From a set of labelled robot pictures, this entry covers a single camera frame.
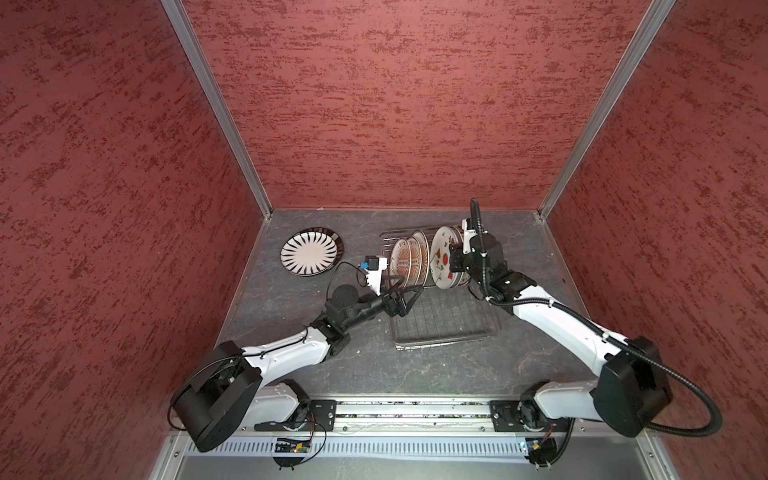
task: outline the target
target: black cable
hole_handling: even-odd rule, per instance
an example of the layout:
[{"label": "black cable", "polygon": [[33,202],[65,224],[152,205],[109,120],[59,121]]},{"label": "black cable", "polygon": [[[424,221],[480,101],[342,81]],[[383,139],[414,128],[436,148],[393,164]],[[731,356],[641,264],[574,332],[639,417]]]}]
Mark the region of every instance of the black cable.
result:
[{"label": "black cable", "polygon": [[329,295],[328,294],[329,294],[329,292],[331,290],[331,283],[333,282],[333,277],[336,276],[336,272],[339,271],[339,267],[344,265],[344,264],[354,267],[355,270],[357,270],[357,273],[355,273],[355,281],[360,286],[366,286],[364,283],[360,283],[360,278],[358,277],[358,275],[360,273],[362,273],[362,277],[365,278],[366,277],[366,273],[365,272],[363,272],[357,265],[355,265],[353,263],[350,263],[350,262],[347,262],[347,261],[339,262],[339,264],[336,265],[336,268],[333,269],[333,274],[331,275],[330,280],[328,280],[328,286],[326,287],[326,301],[328,301],[328,299],[329,299]]},{"label": "black cable", "polygon": [[469,290],[469,294],[472,295],[475,298],[475,300],[479,300],[479,301],[485,300],[483,297],[475,295],[475,292],[472,291],[473,284],[474,282],[467,283],[467,290]]},{"label": "black cable", "polygon": [[312,422],[312,423],[314,423],[314,424],[315,424],[315,427],[319,426],[321,429],[323,429],[323,434],[324,434],[324,435],[323,435],[323,444],[320,446],[320,448],[319,448],[319,449],[317,449],[317,452],[314,452],[314,453],[312,454],[312,456],[311,456],[311,457],[309,457],[309,458],[305,458],[304,460],[302,460],[302,461],[301,461],[301,462],[300,462],[298,465],[296,465],[296,466],[299,466],[299,465],[304,465],[304,464],[305,464],[305,463],[307,463],[309,460],[312,460],[313,458],[315,458],[315,457],[317,456],[317,454],[318,454],[318,453],[320,453],[320,452],[322,452],[322,451],[323,451],[323,449],[324,449],[324,448],[325,448],[325,446],[326,446],[326,441],[328,440],[328,430],[326,430],[326,428],[323,426],[323,424],[322,424],[322,423],[318,423],[318,422],[315,422],[314,420],[309,420],[309,421],[310,421],[310,422]]},{"label": "black cable", "polygon": [[[519,300],[512,300],[511,302],[497,302],[493,299],[490,300],[490,304],[500,306],[500,307],[510,307],[510,306],[519,306],[519,305],[526,305],[530,303],[538,303],[541,305],[549,305],[550,299],[547,298],[524,298]],[[566,312],[568,315],[574,317],[579,322],[583,323],[588,329],[590,329],[595,335],[604,338],[606,342],[610,343],[611,345],[617,347],[623,352],[626,352],[632,356],[637,357],[640,360],[643,360],[644,362],[653,365],[657,367],[660,370],[663,370],[666,374],[671,376],[673,379],[677,380],[678,382],[682,383],[683,386],[685,386],[687,389],[689,389],[691,392],[694,393],[695,396],[701,400],[701,402],[704,404],[704,406],[707,407],[707,410],[710,413],[710,421],[703,427],[699,427],[696,429],[682,429],[678,427],[670,427],[668,425],[660,425],[658,423],[649,423],[648,428],[657,430],[658,432],[662,433],[668,433],[670,435],[678,435],[682,437],[706,437],[709,435],[712,435],[713,433],[720,430],[720,427],[723,426],[723,416],[720,413],[720,409],[717,408],[717,405],[715,402],[710,398],[709,395],[707,395],[701,388],[699,388],[695,383],[691,382],[689,379],[685,378],[680,373],[676,372],[675,370],[672,370],[670,367],[664,365],[663,363],[657,362],[656,360],[653,360],[649,357],[647,357],[642,352],[638,351],[637,349],[632,348],[631,346],[627,345],[624,342],[621,342],[619,339],[614,338],[610,335],[605,335],[605,331],[597,326],[596,324],[592,323],[587,317],[581,315],[579,312],[567,307],[566,305],[563,305],[559,302],[553,302],[552,307],[556,308],[560,311]]]},{"label": "black cable", "polygon": [[[275,455],[273,453],[272,454],[272,460],[274,460],[275,463],[280,466],[281,470],[283,469],[283,467],[290,467],[290,469],[293,470],[295,467],[298,467],[299,465],[304,465],[309,460],[312,460],[313,458],[315,458],[325,448],[326,442],[328,441],[328,430],[326,430],[326,427],[323,426],[323,424],[316,422],[314,420],[314,418],[315,418],[315,415],[312,414],[312,420],[307,419],[306,421],[313,423],[315,425],[315,427],[319,426],[321,429],[323,429],[323,444],[310,457],[307,457],[304,460],[302,460],[301,462],[298,462],[298,463],[295,463],[295,464],[293,462],[291,462],[291,460],[290,460],[290,458],[295,458],[295,457],[275,457]],[[310,436],[310,448],[313,447],[312,446],[312,442],[311,442],[313,436],[314,436],[314,433],[312,434],[312,436]],[[288,440],[292,440],[293,442],[299,442],[299,439],[288,439]]]},{"label": "black cable", "polygon": [[[483,241],[483,229],[482,229],[482,220],[480,218],[480,204],[478,203],[476,198],[472,199],[472,202],[470,204],[471,206],[471,215],[472,220],[475,223],[475,228],[477,229],[477,234],[479,237],[479,243],[480,243],[480,252],[482,256],[481,260],[481,268],[482,268],[482,277],[481,277],[481,288],[483,295],[486,296],[486,298],[490,297],[488,295],[488,265],[486,264],[486,251],[485,251],[485,243]],[[649,365],[653,365],[657,367],[658,369],[664,371],[666,374],[671,376],[673,379],[677,380],[678,382],[682,383],[687,389],[689,389],[691,392],[694,393],[695,396],[701,400],[701,402],[704,404],[704,406],[707,407],[707,410],[710,413],[710,421],[705,426],[697,428],[697,429],[682,429],[678,427],[670,427],[668,425],[660,425],[658,423],[649,423],[648,428],[656,430],[658,432],[662,433],[668,433],[670,435],[678,435],[683,437],[706,437],[709,435],[712,435],[713,433],[720,430],[720,427],[723,426],[723,416],[720,413],[720,409],[717,408],[717,405],[715,402],[710,398],[709,395],[707,395],[701,388],[699,388],[695,383],[691,382],[689,379],[682,376],[680,373],[672,370],[668,366],[664,365],[661,362],[657,362],[653,359],[648,358],[645,354],[642,352],[630,347],[624,342],[621,342],[620,340],[614,338],[610,335],[605,335],[605,331],[599,327],[598,325],[592,323],[587,317],[581,315],[579,312],[568,308],[566,305],[563,305],[559,302],[551,302],[550,299],[547,298],[526,298],[526,299],[519,299],[519,300],[512,300],[511,302],[499,302],[494,298],[488,298],[488,302],[492,305],[500,306],[502,308],[504,307],[510,307],[510,306],[519,306],[519,305],[526,305],[529,303],[540,303],[544,305],[549,305],[551,307],[554,307],[560,311],[566,312],[568,315],[574,317],[579,322],[583,323],[587,328],[589,328],[595,335],[602,337],[606,342],[610,343],[611,345],[617,347],[623,352],[626,352],[629,355],[633,355],[637,357],[640,360],[643,360],[644,362],[648,363]]]},{"label": "black cable", "polygon": [[568,430],[565,432],[565,438],[563,439],[563,442],[560,444],[560,448],[558,449],[558,453],[554,456],[554,458],[547,463],[537,463],[537,467],[550,467],[554,465],[554,463],[560,459],[560,457],[563,456],[565,453],[565,447],[568,446],[568,443],[571,442],[571,435],[573,435],[574,432],[574,424],[576,423],[576,419],[568,419]]},{"label": "black cable", "polygon": [[[170,411],[174,409],[174,407],[176,406],[176,402],[178,402],[178,401],[179,401],[179,398],[180,398],[180,397],[181,397],[181,396],[184,394],[184,392],[186,392],[186,391],[187,391],[187,387],[188,387],[188,386],[190,386],[190,384],[192,383],[192,380],[193,380],[193,379],[194,379],[196,376],[198,376],[198,375],[200,375],[202,372],[204,372],[206,369],[210,368],[211,366],[214,366],[214,365],[216,365],[216,364],[217,364],[217,363],[219,363],[219,362],[226,362],[227,360],[234,360],[234,359],[248,358],[248,357],[251,357],[251,356],[264,356],[264,355],[266,355],[267,353],[271,353],[271,352],[274,352],[275,350],[278,350],[278,349],[282,349],[282,348],[285,348],[285,347],[287,347],[287,346],[296,345],[297,343],[304,343],[304,342],[306,341],[306,338],[309,336],[309,334],[310,334],[310,328],[309,328],[308,326],[305,326],[305,327],[304,327],[304,336],[303,336],[302,338],[298,339],[298,340],[297,340],[297,341],[295,341],[295,342],[291,342],[291,343],[289,343],[288,345],[281,345],[281,346],[276,346],[275,348],[273,348],[273,349],[271,349],[271,350],[267,350],[266,352],[258,352],[258,353],[238,353],[237,355],[229,355],[229,356],[225,356],[225,357],[223,357],[223,358],[220,358],[220,359],[216,359],[216,360],[214,360],[214,361],[212,361],[212,362],[208,363],[207,365],[205,365],[205,366],[204,366],[203,368],[201,368],[201,369],[198,369],[198,370],[197,370],[197,371],[194,373],[194,375],[192,375],[192,376],[191,376],[191,377],[190,377],[190,378],[189,378],[189,379],[188,379],[188,380],[187,380],[187,381],[186,381],[186,382],[185,382],[185,383],[184,383],[184,384],[181,386],[181,388],[180,388],[180,389],[178,389],[178,390],[176,391],[176,393],[174,393],[174,396],[172,396],[172,397],[170,398],[170,405],[168,406],[168,412],[167,412],[167,414],[166,414],[166,420],[168,421],[168,425],[170,425],[170,427],[171,427],[172,429],[174,429],[174,430],[181,430],[182,432],[186,432],[186,431],[187,431],[187,429],[185,429],[185,428],[183,428],[183,427],[180,427],[180,426],[176,426],[176,425],[174,425],[174,423],[173,423],[173,422],[171,421],[171,419],[170,419]],[[214,372],[214,374],[213,374],[213,375],[211,375],[210,377],[211,377],[211,378],[213,378],[213,377],[215,377],[216,375],[219,375],[219,374],[222,372],[222,370],[223,370],[223,369],[227,368],[228,366],[233,366],[233,365],[234,365],[233,363],[228,363],[228,364],[226,364],[226,365],[222,365],[222,367],[223,367],[223,368],[222,368],[222,369],[218,369],[218,370],[217,370],[216,372]]]}]

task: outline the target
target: metal tray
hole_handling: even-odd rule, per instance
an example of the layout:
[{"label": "metal tray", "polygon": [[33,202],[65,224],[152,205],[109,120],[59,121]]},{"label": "metal tray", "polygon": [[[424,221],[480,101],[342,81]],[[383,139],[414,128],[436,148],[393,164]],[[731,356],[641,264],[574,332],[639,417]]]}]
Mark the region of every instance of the metal tray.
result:
[{"label": "metal tray", "polygon": [[[442,227],[413,227],[388,230],[379,235],[382,255],[389,258],[397,239],[410,237],[421,230],[432,245],[435,233]],[[502,329],[501,309],[476,300],[467,286],[441,290],[428,274],[425,290],[413,310],[405,317],[389,319],[392,341],[397,349],[418,349],[446,345],[464,340],[481,339],[495,335]]]}]

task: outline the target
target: gray table surface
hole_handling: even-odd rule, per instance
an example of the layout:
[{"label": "gray table surface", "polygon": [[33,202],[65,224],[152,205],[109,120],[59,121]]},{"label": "gray table surface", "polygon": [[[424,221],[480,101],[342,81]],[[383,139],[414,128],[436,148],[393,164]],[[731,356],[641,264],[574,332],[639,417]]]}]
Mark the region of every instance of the gray table surface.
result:
[{"label": "gray table surface", "polygon": [[[267,227],[237,310],[222,339],[260,345],[293,335],[323,308],[330,273],[300,277],[280,264],[280,249],[294,233],[328,227],[343,239],[344,260],[359,263],[381,250],[379,234],[400,227],[457,224],[468,212],[424,210],[278,210]],[[573,291],[532,212],[484,212],[485,228],[504,246],[510,268],[535,279],[560,301]],[[342,266],[333,285],[355,283]],[[355,394],[507,396],[541,380],[592,378],[589,369],[534,326],[513,316],[502,331],[481,340],[397,350],[389,318],[381,314],[350,331],[352,342],[333,359],[290,375],[311,396]]]}]

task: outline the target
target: red textured wall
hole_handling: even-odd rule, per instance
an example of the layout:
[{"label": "red textured wall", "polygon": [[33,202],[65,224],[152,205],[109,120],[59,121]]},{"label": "red textured wall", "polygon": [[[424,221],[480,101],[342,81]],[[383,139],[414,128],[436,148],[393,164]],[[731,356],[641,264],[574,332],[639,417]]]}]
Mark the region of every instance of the red textured wall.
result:
[{"label": "red textured wall", "polygon": [[158,0],[0,6],[0,476],[144,480],[260,215]]},{"label": "red textured wall", "polygon": [[536,209],[649,0],[187,0],[276,207]]},{"label": "red textured wall", "polygon": [[[765,2],[678,0],[549,220],[593,318],[722,408],[716,437],[667,441],[684,478],[768,475],[766,25]],[[702,425],[675,392],[663,420]]]}]

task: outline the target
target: decorated plate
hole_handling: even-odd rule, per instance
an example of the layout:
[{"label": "decorated plate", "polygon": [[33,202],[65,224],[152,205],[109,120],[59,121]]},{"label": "decorated plate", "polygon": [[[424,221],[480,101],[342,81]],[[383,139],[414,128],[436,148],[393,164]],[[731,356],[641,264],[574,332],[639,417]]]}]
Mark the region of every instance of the decorated plate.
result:
[{"label": "decorated plate", "polygon": [[413,238],[406,238],[408,247],[411,249],[411,271],[408,275],[406,286],[413,286],[419,281],[419,275],[422,271],[422,248],[419,242]]},{"label": "decorated plate", "polygon": [[[392,247],[392,255],[389,256],[389,275],[399,275],[403,278],[403,284],[408,280],[411,273],[411,247],[408,241],[401,238],[395,242]],[[389,284],[394,285],[397,279],[390,280]]]},{"label": "decorated plate", "polygon": [[419,242],[419,247],[422,250],[422,268],[419,271],[419,278],[416,280],[416,285],[424,285],[429,275],[429,243],[427,243],[427,236],[421,230],[417,230],[413,233],[413,238]]},{"label": "decorated plate", "polygon": [[312,276],[333,268],[344,254],[339,234],[324,227],[313,227],[294,234],[280,251],[280,262],[298,276]]},{"label": "decorated plate", "polygon": [[[462,243],[462,233],[458,230],[458,228],[451,227],[451,232],[453,233],[452,243]],[[453,276],[454,282],[451,284],[451,288],[456,288],[457,286],[462,285],[464,277],[469,277],[467,273],[454,273]]]},{"label": "decorated plate", "polygon": [[458,284],[461,279],[460,273],[453,273],[449,269],[451,263],[451,252],[449,247],[451,243],[457,243],[458,239],[453,232],[452,227],[440,227],[432,239],[432,248],[429,254],[429,270],[432,272],[432,279],[438,288],[447,290]]}]

